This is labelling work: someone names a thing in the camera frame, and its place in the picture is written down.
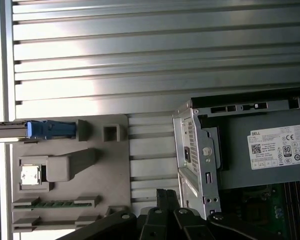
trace white label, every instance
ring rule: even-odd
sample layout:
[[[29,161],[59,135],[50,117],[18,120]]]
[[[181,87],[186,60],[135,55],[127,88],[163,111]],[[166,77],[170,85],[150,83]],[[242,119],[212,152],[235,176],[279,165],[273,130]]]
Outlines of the white label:
[[[254,130],[247,138],[253,170],[300,164],[300,125]]]

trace metal frame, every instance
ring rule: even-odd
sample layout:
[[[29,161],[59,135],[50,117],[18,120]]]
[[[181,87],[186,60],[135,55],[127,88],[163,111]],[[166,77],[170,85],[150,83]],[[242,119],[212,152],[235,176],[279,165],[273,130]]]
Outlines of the metal frame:
[[[173,125],[176,142],[177,152],[177,164],[178,164],[178,178],[180,186],[180,198],[181,206],[183,208],[189,208],[189,202],[186,201],[185,188],[189,188],[196,196],[195,202],[190,202],[193,205],[202,205],[203,208],[198,208],[198,212],[202,218],[207,217],[214,213],[220,212],[220,201],[217,181],[217,155],[210,152],[209,156],[206,156],[203,149],[209,148],[212,151],[215,148],[217,139],[213,139],[214,134],[210,134],[210,130],[214,129],[201,129],[198,113],[200,109],[188,108],[184,112],[180,113],[180,110],[173,116]],[[198,160],[197,174],[191,171],[191,167],[188,166],[185,160],[184,147],[191,147],[185,145],[184,130],[185,121],[192,121],[194,126],[193,136],[196,148],[196,155]]]
[[[14,121],[16,118],[12,16],[12,1],[0,0],[0,122]],[[12,146],[0,143],[1,239],[7,240],[13,237],[11,154]]]

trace screw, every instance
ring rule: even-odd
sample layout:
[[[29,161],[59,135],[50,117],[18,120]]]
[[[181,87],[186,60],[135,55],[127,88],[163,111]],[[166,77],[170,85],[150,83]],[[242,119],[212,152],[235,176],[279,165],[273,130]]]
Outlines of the screw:
[[[202,149],[202,152],[204,156],[210,156],[212,154],[212,149],[211,147],[206,146]]]
[[[214,215],[213,219],[220,221],[220,220],[224,219],[224,217],[221,215]]]
[[[180,209],[179,210],[179,213],[181,213],[181,214],[186,214],[188,211],[186,210],[186,209]]]

